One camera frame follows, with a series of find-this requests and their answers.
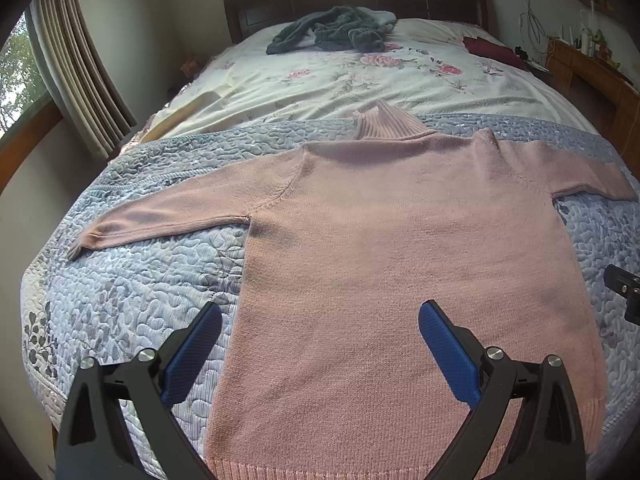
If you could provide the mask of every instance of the pink sweater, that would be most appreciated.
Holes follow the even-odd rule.
[[[511,358],[561,356],[588,450],[598,442],[604,359],[552,198],[637,200],[633,189],[615,164],[489,130],[430,133],[379,107],[361,118],[367,140],[310,142],[190,178],[109,211],[74,248],[249,224],[205,442],[221,480],[422,480],[468,411],[418,332],[431,298]]]

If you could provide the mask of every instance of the wall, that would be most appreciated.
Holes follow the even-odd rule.
[[[95,47],[138,123],[167,101],[184,54],[166,0],[79,0]]]
[[[526,12],[526,0],[489,0],[490,28],[492,34],[503,43],[514,47],[523,44],[520,39],[518,16]],[[558,36],[558,24],[564,23],[565,34],[568,39],[568,28],[571,26],[574,37],[580,31],[580,10],[585,9],[578,0],[531,0],[531,7],[542,23],[547,34]],[[640,54],[631,37],[624,27],[608,16],[596,13],[598,26],[604,33],[609,47],[613,51],[613,59],[622,63],[622,70],[626,76],[640,88],[640,73],[634,69],[634,63],[640,63]],[[526,37],[526,22],[523,27],[524,49],[530,54],[533,50]],[[542,50],[546,50],[546,40]]]
[[[223,0],[168,0],[170,16],[185,54],[202,56],[231,45]]]
[[[20,280],[97,171],[69,127],[60,121],[0,194],[0,416],[43,479],[49,478],[47,467],[54,464],[51,424],[22,365]]]

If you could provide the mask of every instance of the dark red cloth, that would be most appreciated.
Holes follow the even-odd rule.
[[[496,45],[483,38],[470,38],[468,36],[463,38],[462,43],[465,44],[470,54],[495,59],[501,63],[529,72],[529,67],[527,67],[526,63],[516,56],[509,47]]]

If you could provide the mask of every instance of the tree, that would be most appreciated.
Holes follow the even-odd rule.
[[[23,15],[0,50],[0,136],[46,91]]]

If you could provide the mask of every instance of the light blue quilt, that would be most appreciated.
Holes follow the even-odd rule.
[[[437,114],[422,120],[446,134],[468,137],[488,126],[498,138],[541,139],[616,162],[640,191],[615,150],[599,136],[513,116]],[[22,280],[24,364],[55,425],[81,358],[92,355],[105,364],[128,360],[144,347],[157,348],[213,300],[224,313],[223,335],[188,399],[174,407],[185,434],[202,453],[210,402],[238,309],[246,227],[147,240],[75,262],[66,259],[66,251],[84,226],[119,203],[230,162],[288,150],[306,140],[352,135],[351,120],[260,124],[142,144],[113,161],[78,198]],[[593,478],[615,457],[640,417],[640,327],[624,321],[623,299],[606,289],[602,278],[610,263],[640,272],[640,205],[581,193],[558,199],[556,208],[574,242],[606,361],[606,419],[600,447],[589,460]],[[162,478],[132,405],[124,404],[123,410],[143,463]]]

